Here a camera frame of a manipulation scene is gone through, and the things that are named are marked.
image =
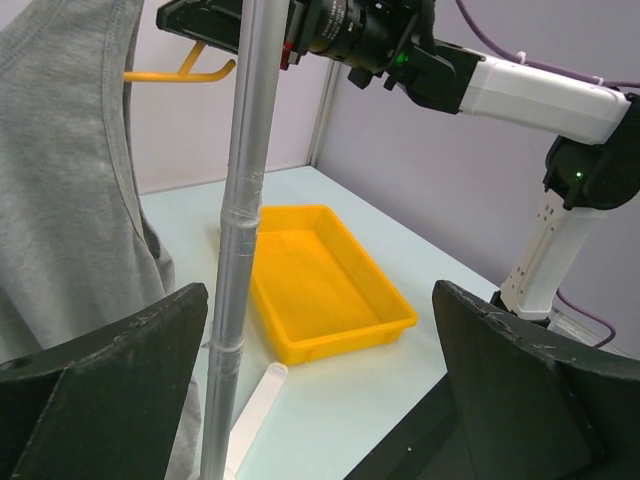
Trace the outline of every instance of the metal pole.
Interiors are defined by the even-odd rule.
[[[223,480],[289,0],[244,0],[201,462]]]
[[[316,124],[313,127],[313,136],[307,153],[307,165],[316,168],[318,165],[318,156],[324,142],[324,136],[327,133],[327,122],[331,114],[333,106],[333,98],[336,94],[336,86],[340,78],[340,63],[331,60],[327,68],[327,75],[324,79],[324,87],[322,89],[322,97],[320,97],[320,108],[316,117]]]

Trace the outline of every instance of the plastic tray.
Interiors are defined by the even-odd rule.
[[[251,293],[286,365],[391,343],[417,322],[325,206],[262,209]]]

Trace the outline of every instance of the grey shirt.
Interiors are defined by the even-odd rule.
[[[171,259],[140,210],[128,141],[123,72],[142,4],[34,0],[0,32],[0,363],[173,289]],[[185,449],[199,421],[192,390]]]

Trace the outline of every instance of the table surface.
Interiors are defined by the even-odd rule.
[[[223,191],[220,182],[142,198],[173,255],[177,285],[207,286],[209,319]],[[330,206],[420,316],[395,344],[291,367],[238,475],[240,480],[342,479],[446,372],[431,306],[434,283],[451,280],[485,299],[495,286],[311,167],[267,174],[263,203]],[[245,342],[234,418],[276,361],[251,304]],[[194,370],[202,404],[207,355],[201,348]]]

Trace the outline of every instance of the green indicator light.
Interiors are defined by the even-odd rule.
[[[398,54],[398,58],[396,59],[396,63],[398,65],[402,65],[403,63],[407,63],[409,61],[409,55],[407,55],[405,52],[400,52]]]

